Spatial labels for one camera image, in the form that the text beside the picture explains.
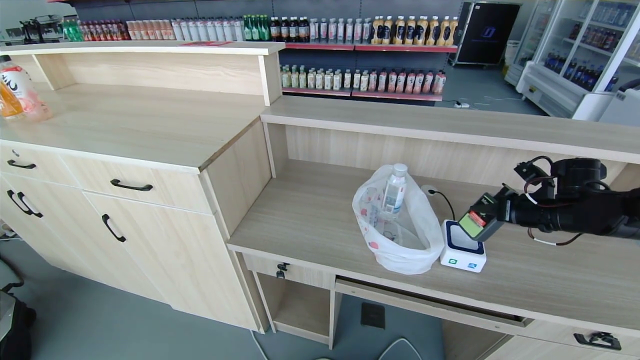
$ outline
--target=counter top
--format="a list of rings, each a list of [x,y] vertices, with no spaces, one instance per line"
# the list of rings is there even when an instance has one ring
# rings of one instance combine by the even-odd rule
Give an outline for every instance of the counter top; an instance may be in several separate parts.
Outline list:
[[[167,53],[269,55],[284,49],[283,42],[230,42],[221,46],[179,46],[191,41],[99,41],[0,46],[0,55],[74,53]]]
[[[259,121],[260,95],[78,84],[38,89],[54,117],[0,119],[0,139],[199,172]]]
[[[283,96],[276,124],[354,131],[640,163],[640,127],[536,115]]]
[[[379,265],[356,223],[351,199],[373,173],[289,160],[255,201],[228,246],[232,250],[318,268],[469,306],[640,337],[637,311],[640,246],[583,235],[565,247],[531,240],[526,228],[504,224],[486,243],[479,274],[435,263],[421,275]],[[497,188],[415,177],[447,194],[458,214]],[[428,197],[439,221],[451,217],[441,197]],[[559,242],[572,234],[536,234]]]

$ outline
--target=glass door fridge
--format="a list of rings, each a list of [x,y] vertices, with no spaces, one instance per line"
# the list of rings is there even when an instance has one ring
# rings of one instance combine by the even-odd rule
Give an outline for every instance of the glass door fridge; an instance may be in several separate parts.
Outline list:
[[[617,79],[638,69],[627,66],[640,28],[638,2],[559,0],[516,89],[551,116],[599,119],[623,81]]]
[[[533,13],[529,17],[527,30],[520,41],[520,47],[516,52],[513,63],[509,64],[504,79],[515,86],[520,80],[522,71],[527,61],[533,60],[533,56],[538,50],[538,46],[542,41],[545,30],[551,23],[551,16],[554,14],[558,0],[538,0]]]

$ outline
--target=white plastic bag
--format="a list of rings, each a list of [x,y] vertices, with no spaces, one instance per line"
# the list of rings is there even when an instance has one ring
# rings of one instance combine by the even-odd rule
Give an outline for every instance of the white plastic bag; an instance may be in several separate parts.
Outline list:
[[[427,196],[409,174],[397,218],[380,216],[392,169],[392,165],[382,166],[358,189],[353,197],[353,212],[380,265],[400,274],[422,274],[431,268],[444,248],[442,229]]]

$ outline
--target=black cabinet handle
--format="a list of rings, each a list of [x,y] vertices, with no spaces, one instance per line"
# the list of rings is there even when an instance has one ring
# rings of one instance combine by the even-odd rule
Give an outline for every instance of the black cabinet handle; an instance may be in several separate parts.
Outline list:
[[[9,164],[9,166],[13,166],[13,167],[19,167],[19,168],[28,168],[28,169],[32,169],[35,168],[36,165],[35,164],[29,164],[29,165],[18,165],[15,163],[15,160],[9,160],[6,162],[7,164]]]
[[[22,208],[22,206],[20,206],[18,204],[18,202],[13,198],[13,196],[15,195],[15,192],[13,192],[13,190],[8,190],[6,192],[7,195],[9,195],[9,199],[11,199],[11,201],[13,201],[13,203],[20,209],[22,210],[23,213],[27,214],[27,215],[33,215],[33,211],[31,211],[31,209],[29,209],[29,206],[27,206],[28,210],[25,210]]]
[[[127,241],[127,238],[125,238],[124,236],[118,237],[118,235],[116,235],[116,233],[113,232],[113,230],[111,229],[111,226],[109,226],[109,223],[107,222],[108,220],[109,220],[109,215],[104,214],[102,216],[102,222],[104,222],[104,225],[107,227],[107,229],[109,229],[109,232],[111,233],[111,235],[113,235],[113,237],[116,238],[116,240],[118,240],[121,243]]]
[[[594,332],[589,335],[589,339],[587,340],[582,334],[573,334],[573,337],[578,344],[589,345],[590,347],[599,347],[599,348],[607,348],[609,350],[622,350],[622,346],[620,345],[620,341],[616,339],[610,332]]]
[[[20,200],[21,203],[24,204],[24,206],[29,209],[29,211],[31,212],[31,214],[35,215],[38,218],[42,217],[42,213],[34,213],[33,210],[29,207],[29,205],[27,205],[26,202],[24,202],[24,194],[22,192],[18,193],[18,200]]]
[[[151,185],[151,184],[146,184],[145,186],[141,186],[141,187],[139,187],[139,188],[137,188],[137,187],[135,187],[135,186],[122,185],[122,184],[120,184],[120,180],[118,180],[118,179],[113,179],[113,180],[111,180],[111,184],[112,184],[113,186],[117,186],[117,187],[119,187],[119,188],[125,188],[125,189],[137,190],[137,191],[139,191],[139,192],[147,192],[147,191],[149,191],[149,190],[151,190],[151,189],[153,189],[153,188],[154,188],[154,186],[153,186],[153,185]]]

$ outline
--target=robotic arm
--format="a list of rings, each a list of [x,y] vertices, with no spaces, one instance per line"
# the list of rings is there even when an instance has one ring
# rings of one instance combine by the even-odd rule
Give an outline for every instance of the robotic arm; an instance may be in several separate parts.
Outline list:
[[[534,164],[542,159],[550,163],[550,175]],[[514,170],[526,182],[524,193],[518,194],[502,184],[498,193],[493,197],[486,194],[461,219],[461,226],[474,240],[486,240],[504,222],[528,227],[531,238],[531,229],[539,229],[544,233],[566,231],[640,240],[640,188],[627,192],[609,189],[602,182],[607,168],[600,160],[553,162],[549,157],[538,156],[518,164]],[[527,192],[530,186],[537,185],[538,190]],[[469,224],[481,230],[470,232]],[[576,237],[554,245],[566,245]]]

